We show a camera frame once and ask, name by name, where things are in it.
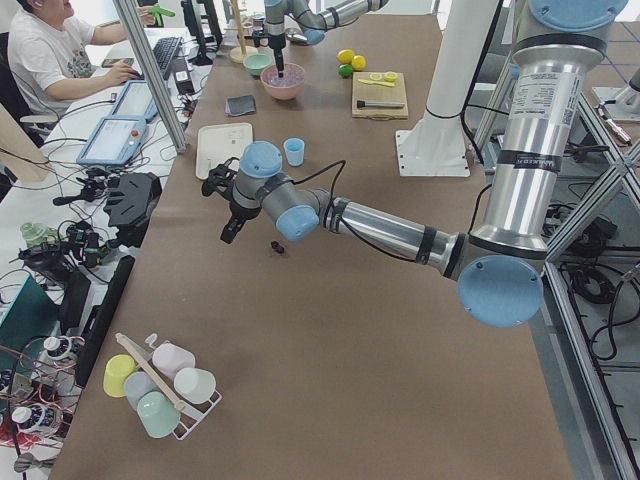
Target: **green bowl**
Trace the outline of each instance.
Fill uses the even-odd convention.
[[[273,57],[266,53],[256,53],[245,57],[242,63],[247,72],[254,77],[259,77],[262,70],[273,64]]]

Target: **label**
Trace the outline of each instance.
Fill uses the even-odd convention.
[[[560,172],[561,163],[562,157],[512,150],[503,150],[498,158],[498,164],[513,165],[514,169],[546,170],[553,173]]]
[[[511,118],[547,120],[570,127],[578,108],[582,76],[571,72],[521,75],[516,85]]]

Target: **white t-shirt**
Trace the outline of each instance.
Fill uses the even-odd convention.
[[[35,15],[18,10],[11,21],[8,60],[18,88],[34,115],[62,115],[71,101],[57,101],[45,90],[65,78],[86,78],[93,67],[85,52],[95,27],[76,17],[56,30]]]

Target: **brown table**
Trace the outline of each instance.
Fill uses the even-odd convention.
[[[395,159],[394,132],[423,114],[440,39],[435,17],[362,17],[319,46],[287,48],[309,82],[284,103],[219,58],[191,145],[201,126],[230,121],[250,121],[256,140],[276,145],[300,136],[295,177],[344,158],[337,194],[465,231],[482,168],[468,179],[400,178]],[[404,72],[409,120],[351,118],[342,48],[372,71]],[[256,115],[224,115],[226,97],[249,93]],[[155,331],[188,348],[223,401],[185,441],[149,438],[126,400],[102,392],[106,361],[123,353],[110,334],[53,480],[572,477],[526,326],[472,320],[455,283],[356,239],[318,230],[285,242],[266,214],[223,244],[227,205],[200,195],[194,158],[191,147],[175,162],[110,333],[142,342]],[[275,239],[284,257],[271,252]]]

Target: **wooden cutting board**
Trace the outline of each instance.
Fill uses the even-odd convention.
[[[407,92],[404,87],[404,75],[398,73],[395,87],[382,85],[366,85],[359,82],[362,78],[369,80],[371,72],[354,72],[351,93],[351,116],[355,118],[371,118],[387,120],[392,118],[409,118]],[[378,102],[402,102],[404,108],[356,108],[358,100],[374,100]]]

